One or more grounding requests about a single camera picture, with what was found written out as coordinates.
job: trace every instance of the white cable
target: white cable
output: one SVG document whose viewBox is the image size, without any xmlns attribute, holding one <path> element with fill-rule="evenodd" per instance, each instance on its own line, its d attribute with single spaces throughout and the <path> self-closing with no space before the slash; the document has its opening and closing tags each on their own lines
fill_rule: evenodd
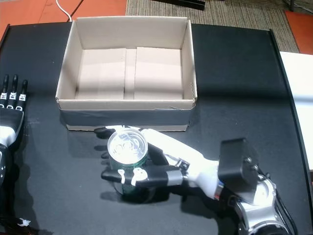
<svg viewBox="0 0 313 235">
<path fill-rule="evenodd" d="M 58 0 L 55 0 L 55 2 L 57 3 L 57 5 L 60 8 L 60 10 L 63 11 L 67 15 L 69 21 L 72 22 L 72 17 L 70 16 L 70 14 L 60 6 Z"/>
</svg>

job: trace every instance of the orange floor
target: orange floor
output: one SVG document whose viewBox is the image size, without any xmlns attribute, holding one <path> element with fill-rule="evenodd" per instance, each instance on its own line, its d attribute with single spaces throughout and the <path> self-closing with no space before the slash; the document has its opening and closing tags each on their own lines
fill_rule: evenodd
<svg viewBox="0 0 313 235">
<path fill-rule="evenodd" d="M 72 13 L 80 0 L 59 0 L 68 13 Z M 127 0 L 84 0 L 73 19 L 86 16 L 123 16 Z M 67 16 L 57 7 L 55 0 L 11 0 L 0 2 L 0 38 L 7 24 L 36 24 L 65 22 Z"/>
<path fill-rule="evenodd" d="M 313 55 L 313 16 L 286 11 L 300 53 Z"/>
</svg>

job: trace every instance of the white panel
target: white panel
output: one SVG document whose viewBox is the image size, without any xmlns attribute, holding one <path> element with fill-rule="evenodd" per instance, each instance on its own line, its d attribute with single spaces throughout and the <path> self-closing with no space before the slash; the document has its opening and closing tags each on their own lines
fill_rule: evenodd
<svg viewBox="0 0 313 235">
<path fill-rule="evenodd" d="M 138 47 L 135 99 L 182 99 L 179 49 Z"/>
<path fill-rule="evenodd" d="M 126 49 L 84 50 L 76 99 L 123 99 Z"/>
<path fill-rule="evenodd" d="M 67 40 L 67 48 L 64 53 L 56 99 L 74 99 L 76 83 L 82 58 L 82 47 L 80 44 L 76 24 L 73 23 Z"/>
<path fill-rule="evenodd" d="M 126 50 L 124 99 L 134 99 L 137 49 Z"/>
<path fill-rule="evenodd" d="M 313 55 L 281 52 L 297 109 L 310 170 L 313 170 Z"/>
<path fill-rule="evenodd" d="M 180 49 L 187 18 L 119 16 L 78 18 L 84 49 L 162 47 Z"/>
<path fill-rule="evenodd" d="M 154 110 L 191 109 L 192 99 L 182 100 L 59 100 L 62 110 Z"/>
<path fill-rule="evenodd" d="M 188 22 L 181 49 L 181 65 L 184 99 L 197 99 L 196 71 L 190 21 Z"/>
</svg>

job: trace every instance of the robotic finger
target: robotic finger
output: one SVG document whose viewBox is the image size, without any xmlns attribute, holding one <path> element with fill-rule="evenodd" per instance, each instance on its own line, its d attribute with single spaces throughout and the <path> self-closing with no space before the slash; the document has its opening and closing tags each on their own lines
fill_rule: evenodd
<svg viewBox="0 0 313 235">
<path fill-rule="evenodd" d="M 7 161 L 10 158 L 8 147 L 15 142 L 22 127 L 27 94 L 27 80 L 23 81 L 21 94 L 17 102 L 18 76 L 14 75 L 12 90 L 8 97 L 9 76 L 4 76 L 0 96 L 0 186 L 2 185 Z"/>
<path fill-rule="evenodd" d="M 181 185 L 184 174 L 172 165 L 150 165 L 134 169 L 105 170 L 104 180 L 132 185 L 139 188 L 154 188 Z"/>
</svg>

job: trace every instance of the silver metal part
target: silver metal part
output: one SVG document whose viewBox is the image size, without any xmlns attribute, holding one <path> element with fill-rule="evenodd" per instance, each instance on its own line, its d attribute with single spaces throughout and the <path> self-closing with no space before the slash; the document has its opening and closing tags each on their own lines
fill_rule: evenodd
<svg viewBox="0 0 313 235">
<path fill-rule="evenodd" d="M 181 185 L 183 176 L 179 170 L 170 170 L 166 172 L 168 183 L 167 186 Z"/>
<path fill-rule="evenodd" d="M 275 210 L 275 200 L 276 185 L 269 179 L 258 183 L 252 204 L 238 199 L 235 203 L 235 211 L 242 220 L 239 224 L 239 235 L 252 235 L 260 228 L 269 225 L 287 231 Z"/>
</svg>

